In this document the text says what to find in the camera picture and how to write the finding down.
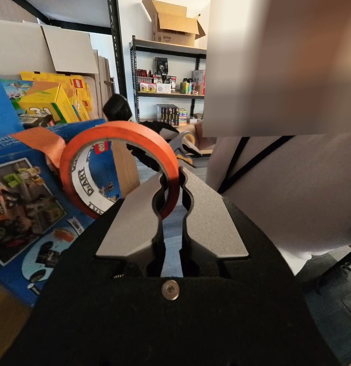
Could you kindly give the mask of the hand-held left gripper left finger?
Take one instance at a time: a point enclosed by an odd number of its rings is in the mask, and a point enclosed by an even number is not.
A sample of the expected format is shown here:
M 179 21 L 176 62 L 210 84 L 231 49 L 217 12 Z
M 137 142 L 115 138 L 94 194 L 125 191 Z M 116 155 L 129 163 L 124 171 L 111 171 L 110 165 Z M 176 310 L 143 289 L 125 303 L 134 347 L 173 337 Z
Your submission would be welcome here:
M 154 175 L 121 204 L 97 257 L 136 263 L 146 276 L 160 276 L 165 259 L 160 211 L 165 204 L 164 175 Z

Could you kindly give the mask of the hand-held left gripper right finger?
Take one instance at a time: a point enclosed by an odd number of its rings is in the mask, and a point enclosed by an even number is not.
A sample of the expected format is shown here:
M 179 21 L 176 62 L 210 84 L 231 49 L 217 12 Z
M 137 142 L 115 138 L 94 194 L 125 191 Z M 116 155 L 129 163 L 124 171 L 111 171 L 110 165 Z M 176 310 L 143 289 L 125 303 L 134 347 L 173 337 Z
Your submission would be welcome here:
M 248 251 L 223 197 L 185 167 L 179 170 L 182 204 L 183 276 L 199 276 L 207 264 L 219 268 L 224 261 L 246 259 Z

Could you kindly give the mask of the orange tape roll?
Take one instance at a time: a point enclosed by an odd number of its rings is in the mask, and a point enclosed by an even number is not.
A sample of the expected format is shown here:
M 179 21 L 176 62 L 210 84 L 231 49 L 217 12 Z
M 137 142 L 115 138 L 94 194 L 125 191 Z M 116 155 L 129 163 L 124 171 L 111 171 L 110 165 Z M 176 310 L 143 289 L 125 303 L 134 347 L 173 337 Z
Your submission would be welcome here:
M 162 219 L 167 218 L 177 204 L 179 185 L 179 165 L 171 146 L 155 131 L 130 121 L 109 121 L 79 133 L 66 144 L 56 133 L 36 127 L 9 135 L 31 149 L 43 152 L 55 168 L 59 169 L 63 190 L 69 200 L 82 212 L 93 219 L 99 218 L 80 198 L 71 178 L 71 167 L 78 153 L 86 146 L 99 140 L 123 140 L 150 153 L 162 168 L 168 183 L 168 198 L 160 211 Z

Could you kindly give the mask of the dark wooden shelf board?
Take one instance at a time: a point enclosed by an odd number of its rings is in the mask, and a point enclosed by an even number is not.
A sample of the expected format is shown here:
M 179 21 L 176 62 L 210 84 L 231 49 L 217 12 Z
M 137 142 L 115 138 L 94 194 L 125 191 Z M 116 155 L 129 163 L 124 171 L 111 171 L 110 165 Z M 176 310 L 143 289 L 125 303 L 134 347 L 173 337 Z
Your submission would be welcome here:
M 122 194 L 128 194 L 140 183 L 137 164 L 124 143 L 114 142 L 114 163 Z M 31 308 L 0 286 L 0 359 L 21 331 Z

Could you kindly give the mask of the small blue toy box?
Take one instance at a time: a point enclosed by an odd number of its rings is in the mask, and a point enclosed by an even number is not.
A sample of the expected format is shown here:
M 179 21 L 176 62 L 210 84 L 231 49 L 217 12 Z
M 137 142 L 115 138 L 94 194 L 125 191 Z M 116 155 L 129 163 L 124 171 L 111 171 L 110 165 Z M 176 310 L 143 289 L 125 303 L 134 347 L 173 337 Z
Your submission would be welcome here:
M 104 119 L 30 128 L 0 137 L 0 285 L 33 307 L 54 268 L 94 222 L 65 193 L 47 148 Z

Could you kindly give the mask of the background shelf unit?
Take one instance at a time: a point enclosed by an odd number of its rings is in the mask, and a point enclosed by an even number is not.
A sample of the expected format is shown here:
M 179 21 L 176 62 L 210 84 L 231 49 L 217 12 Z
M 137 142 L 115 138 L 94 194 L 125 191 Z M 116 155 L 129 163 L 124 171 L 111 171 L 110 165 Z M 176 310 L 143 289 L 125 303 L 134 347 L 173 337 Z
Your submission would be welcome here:
M 137 51 L 175 57 L 194 58 L 195 69 L 197 71 L 199 70 L 201 60 L 206 59 L 206 49 L 170 43 L 157 43 L 155 41 L 137 39 L 134 35 L 132 35 L 132 41 L 129 45 L 132 64 L 132 80 L 136 121 L 140 121 L 139 97 L 169 97 L 190 99 L 190 113 L 193 114 L 195 100 L 203 100 L 204 92 L 201 92 L 200 94 L 192 94 L 192 83 L 190 83 L 187 92 L 181 93 L 181 91 L 178 90 L 176 87 L 176 79 L 165 73 L 166 71 L 168 71 L 169 68 L 167 58 L 165 57 L 155 58 L 155 67 L 159 66 L 159 70 L 156 70 L 155 74 L 152 74 L 151 71 L 149 71 L 149 73 L 146 73 L 145 70 L 138 69 Z

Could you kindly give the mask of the small black toy box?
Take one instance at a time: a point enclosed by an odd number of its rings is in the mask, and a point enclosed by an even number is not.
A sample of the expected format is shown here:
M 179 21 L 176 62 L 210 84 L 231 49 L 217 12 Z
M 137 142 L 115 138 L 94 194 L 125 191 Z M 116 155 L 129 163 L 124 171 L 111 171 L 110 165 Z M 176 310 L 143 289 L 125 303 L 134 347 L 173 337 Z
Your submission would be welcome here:
M 35 127 L 47 128 L 56 125 L 53 116 L 50 114 L 20 114 L 18 117 L 26 130 Z

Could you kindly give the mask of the white shirt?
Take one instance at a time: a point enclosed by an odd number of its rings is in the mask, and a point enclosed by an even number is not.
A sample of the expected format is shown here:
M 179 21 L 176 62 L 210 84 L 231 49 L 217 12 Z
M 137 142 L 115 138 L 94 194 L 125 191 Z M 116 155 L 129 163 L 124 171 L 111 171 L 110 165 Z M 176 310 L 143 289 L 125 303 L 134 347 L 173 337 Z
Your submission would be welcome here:
M 313 255 L 351 245 L 351 133 L 295 136 L 223 195 L 296 275 Z

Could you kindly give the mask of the open cardboard box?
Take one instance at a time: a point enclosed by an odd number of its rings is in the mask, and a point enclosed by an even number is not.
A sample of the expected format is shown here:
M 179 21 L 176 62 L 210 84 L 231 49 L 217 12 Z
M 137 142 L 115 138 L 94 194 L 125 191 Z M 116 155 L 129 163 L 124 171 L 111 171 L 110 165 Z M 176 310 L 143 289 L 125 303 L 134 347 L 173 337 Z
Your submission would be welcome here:
M 152 41 L 194 47 L 205 31 L 197 18 L 187 17 L 187 7 L 155 0 L 143 0 L 151 18 Z

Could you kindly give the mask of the large blue toy box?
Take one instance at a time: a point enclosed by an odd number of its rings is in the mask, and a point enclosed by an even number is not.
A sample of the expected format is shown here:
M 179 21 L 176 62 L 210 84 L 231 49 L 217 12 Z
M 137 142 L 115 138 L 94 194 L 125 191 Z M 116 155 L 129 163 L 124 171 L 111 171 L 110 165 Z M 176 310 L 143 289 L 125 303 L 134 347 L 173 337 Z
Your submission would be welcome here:
M 20 121 L 0 81 L 0 138 L 23 131 Z

